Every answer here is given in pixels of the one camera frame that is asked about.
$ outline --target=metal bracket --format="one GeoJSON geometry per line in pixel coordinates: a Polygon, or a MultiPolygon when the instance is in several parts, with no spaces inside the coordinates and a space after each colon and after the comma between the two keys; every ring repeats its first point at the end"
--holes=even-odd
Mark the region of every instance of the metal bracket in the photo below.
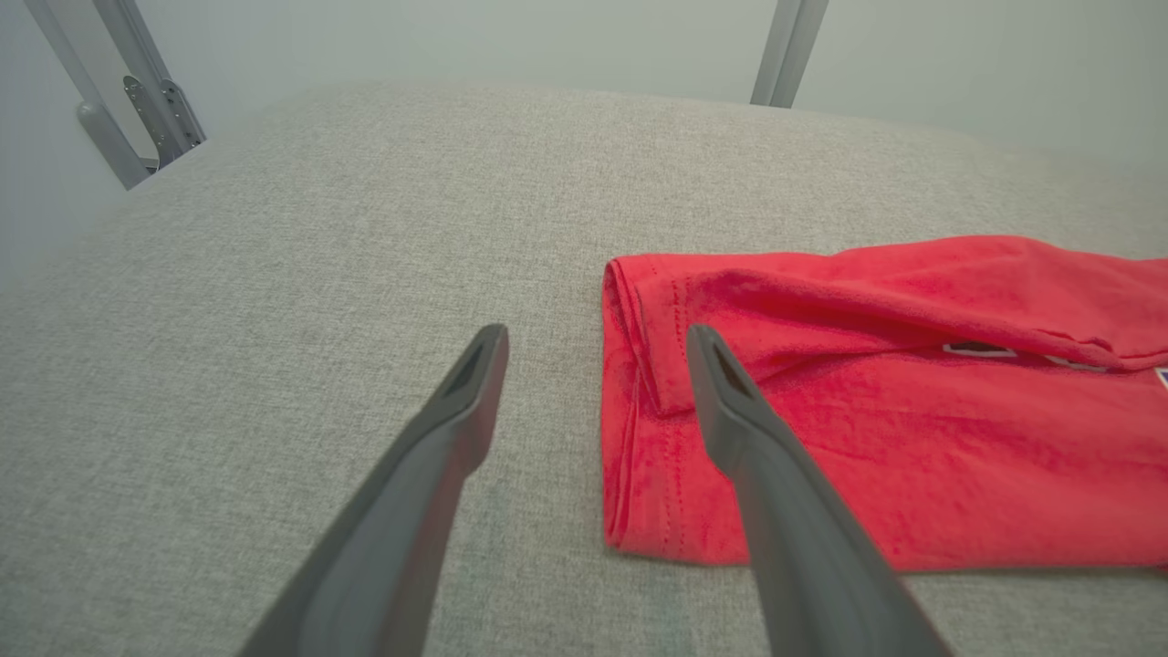
{"type": "Polygon", "coordinates": [[[138,118],[142,119],[146,132],[150,132],[150,138],[154,140],[154,145],[158,147],[159,168],[173,162],[183,153],[182,145],[174,139],[167,138],[166,120],[154,104],[151,103],[150,97],[146,95],[146,88],[132,75],[123,77],[121,83],[126,90],[126,96],[130,97],[130,102],[138,110],[138,118]]]}
{"type": "Polygon", "coordinates": [[[166,108],[174,115],[174,120],[179,122],[183,141],[190,148],[202,144],[207,137],[203,136],[202,126],[199,125],[194,112],[190,111],[190,104],[187,103],[187,96],[182,92],[182,88],[173,79],[164,77],[162,97],[166,98],[166,108]]]}

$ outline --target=fabric fold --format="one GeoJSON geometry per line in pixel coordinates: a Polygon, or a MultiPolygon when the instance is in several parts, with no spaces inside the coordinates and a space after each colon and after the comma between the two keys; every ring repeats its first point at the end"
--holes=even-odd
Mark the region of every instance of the fabric fold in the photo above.
{"type": "Polygon", "coordinates": [[[1168,388],[1154,372],[1168,365],[1168,260],[1008,236],[641,255],[609,264],[603,303],[618,549],[748,560],[693,412],[684,337],[702,323],[895,567],[1168,561],[1168,388]]]}

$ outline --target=red fabric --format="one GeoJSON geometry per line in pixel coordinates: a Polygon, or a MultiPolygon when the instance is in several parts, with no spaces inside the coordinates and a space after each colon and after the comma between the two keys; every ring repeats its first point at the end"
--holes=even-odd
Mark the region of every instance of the red fabric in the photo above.
{"type": "Polygon", "coordinates": [[[609,545],[748,561],[686,366],[714,326],[894,567],[1168,562],[1168,260],[1022,237],[641,255],[604,277],[609,545]],[[978,340],[1015,358],[945,352],[978,340]],[[1075,369],[1044,355],[1107,367],[1075,369]]]}

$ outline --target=folded red shirt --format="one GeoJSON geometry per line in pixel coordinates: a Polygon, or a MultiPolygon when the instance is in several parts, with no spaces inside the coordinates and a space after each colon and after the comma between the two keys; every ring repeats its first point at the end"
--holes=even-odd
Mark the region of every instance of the folded red shirt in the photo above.
{"type": "Polygon", "coordinates": [[[609,263],[605,538],[744,563],[734,487],[694,413],[695,323],[894,567],[1168,562],[1168,260],[954,237],[609,263]]]}

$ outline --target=gray tablecloth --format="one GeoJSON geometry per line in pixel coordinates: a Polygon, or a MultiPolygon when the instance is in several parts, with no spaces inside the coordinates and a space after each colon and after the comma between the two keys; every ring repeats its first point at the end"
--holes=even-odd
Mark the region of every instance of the gray tablecloth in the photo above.
{"type": "MultiPolygon", "coordinates": [[[[235,651],[489,321],[512,364],[427,652],[763,653],[749,570],[603,544],[605,262],[978,233],[1164,256],[1166,182],[744,105],[388,84],[284,103],[0,297],[0,653],[235,651]]],[[[1148,572],[909,581],[961,655],[1168,653],[1148,572]]]]}

